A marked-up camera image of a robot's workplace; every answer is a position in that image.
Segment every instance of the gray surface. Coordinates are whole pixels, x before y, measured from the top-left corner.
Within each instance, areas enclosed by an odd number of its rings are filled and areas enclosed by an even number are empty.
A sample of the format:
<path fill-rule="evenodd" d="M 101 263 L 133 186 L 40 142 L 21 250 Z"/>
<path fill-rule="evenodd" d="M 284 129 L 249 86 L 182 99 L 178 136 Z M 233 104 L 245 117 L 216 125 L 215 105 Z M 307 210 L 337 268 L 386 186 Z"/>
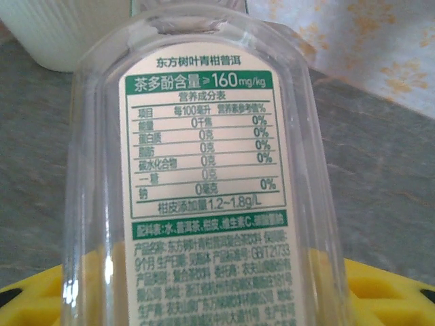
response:
<path fill-rule="evenodd" d="M 435 121 L 312 76 L 345 256 L 435 285 Z M 0 47 L 0 287 L 60 263 L 70 87 Z"/>

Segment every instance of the green banner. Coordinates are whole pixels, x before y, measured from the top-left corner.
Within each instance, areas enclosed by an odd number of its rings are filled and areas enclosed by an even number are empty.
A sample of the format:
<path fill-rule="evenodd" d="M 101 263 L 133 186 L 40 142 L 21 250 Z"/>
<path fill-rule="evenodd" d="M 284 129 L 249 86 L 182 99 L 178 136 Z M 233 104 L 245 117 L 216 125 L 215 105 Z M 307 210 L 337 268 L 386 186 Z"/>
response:
<path fill-rule="evenodd" d="M 186 71 L 126 77 L 126 93 L 273 89 L 270 71 Z"/>
<path fill-rule="evenodd" d="M 267 211 L 187 219 L 165 219 L 132 223 L 133 240 L 191 236 L 198 234 L 257 230 L 288 226 L 287 213 Z"/>

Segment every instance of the white cup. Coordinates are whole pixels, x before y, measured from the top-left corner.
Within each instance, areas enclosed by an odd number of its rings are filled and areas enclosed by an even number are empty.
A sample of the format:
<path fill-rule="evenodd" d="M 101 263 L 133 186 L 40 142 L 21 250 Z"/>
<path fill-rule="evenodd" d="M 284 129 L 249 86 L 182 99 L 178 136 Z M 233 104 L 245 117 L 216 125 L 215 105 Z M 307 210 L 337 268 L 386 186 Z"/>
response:
<path fill-rule="evenodd" d="M 74 71 L 129 16 L 129 0 L 0 0 L 0 20 L 38 64 L 55 71 Z"/>

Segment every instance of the plastic bottle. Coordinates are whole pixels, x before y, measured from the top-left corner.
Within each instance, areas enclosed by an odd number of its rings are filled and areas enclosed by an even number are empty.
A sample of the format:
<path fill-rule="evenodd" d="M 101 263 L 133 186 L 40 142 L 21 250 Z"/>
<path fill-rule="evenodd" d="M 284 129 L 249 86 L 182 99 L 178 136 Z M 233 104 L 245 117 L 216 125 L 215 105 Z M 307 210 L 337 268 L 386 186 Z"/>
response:
<path fill-rule="evenodd" d="M 63 325 L 352 325 L 303 57 L 234 1 L 147 4 L 75 73 Z"/>

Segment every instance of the patterned fabric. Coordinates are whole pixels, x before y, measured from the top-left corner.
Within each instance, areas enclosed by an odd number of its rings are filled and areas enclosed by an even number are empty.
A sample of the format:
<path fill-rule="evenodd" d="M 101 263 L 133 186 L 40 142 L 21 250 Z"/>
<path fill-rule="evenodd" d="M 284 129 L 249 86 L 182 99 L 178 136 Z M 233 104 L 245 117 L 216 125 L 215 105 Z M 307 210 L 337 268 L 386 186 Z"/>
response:
<path fill-rule="evenodd" d="M 296 31 L 313 68 L 435 117 L 435 1 L 248 0 Z"/>

